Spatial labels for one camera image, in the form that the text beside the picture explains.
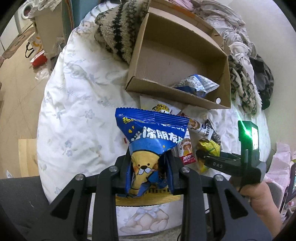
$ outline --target silver bolt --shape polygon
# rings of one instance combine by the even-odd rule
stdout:
[[[83,174],[77,174],[77,175],[75,176],[75,179],[76,179],[77,181],[81,181],[83,178],[84,178]]]
[[[110,172],[117,172],[117,170],[118,170],[118,167],[117,166],[110,166],[109,167],[109,171]]]
[[[218,175],[215,175],[215,179],[216,179],[217,181],[221,182],[221,181],[224,180],[224,177],[223,177],[222,175],[218,174]]]
[[[190,172],[190,168],[189,167],[182,167],[181,171],[182,172]]]

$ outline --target wooden board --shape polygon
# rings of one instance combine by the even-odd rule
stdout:
[[[22,177],[39,176],[37,139],[19,139],[19,162]]]

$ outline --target tiled floor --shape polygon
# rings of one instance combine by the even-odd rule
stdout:
[[[0,178],[8,170],[20,177],[18,139],[36,138],[38,116],[47,80],[35,79],[37,70],[25,58],[26,41],[0,68]]]

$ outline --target cardboard box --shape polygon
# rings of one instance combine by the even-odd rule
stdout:
[[[220,36],[220,34],[211,25],[209,25],[199,16],[193,14],[185,8],[182,8],[166,0],[151,0],[150,7],[163,10],[187,21],[188,23],[191,23],[193,26],[196,26],[201,31],[209,35],[222,48],[224,52],[229,54],[229,48],[227,45],[224,44],[223,37]]]
[[[201,74],[220,87],[204,99],[171,87],[192,74]],[[199,28],[150,7],[138,33],[126,90],[205,109],[230,108],[227,55]]]

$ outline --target white quilt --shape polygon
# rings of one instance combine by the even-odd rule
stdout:
[[[124,155],[128,147],[116,126],[115,109],[139,108],[139,95],[125,91],[128,65],[114,60],[94,39],[95,17],[114,6],[110,2],[100,4],[72,31],[45,87],[37,154],[42,186],[50,203],[76,174],[100,173],[113,165],[118,156]],[[184,112],[192,118],[209,118],[221,137],[223,151],[240,154],[238,113],[243,120],[249,120],[240,110],[232,106],[230,110],[206,111],[187,106]],[[266,161],[270,138],[264,112],[252,121],[259,127],[260,159]],[[209,170],[207,175],[215,173]],[[136,213],[154,216],[160,212],[161,225],[126,227]],[[182,201],[144,208],[117,207],[117,219],[119,235],[176,227],[182,220]]]

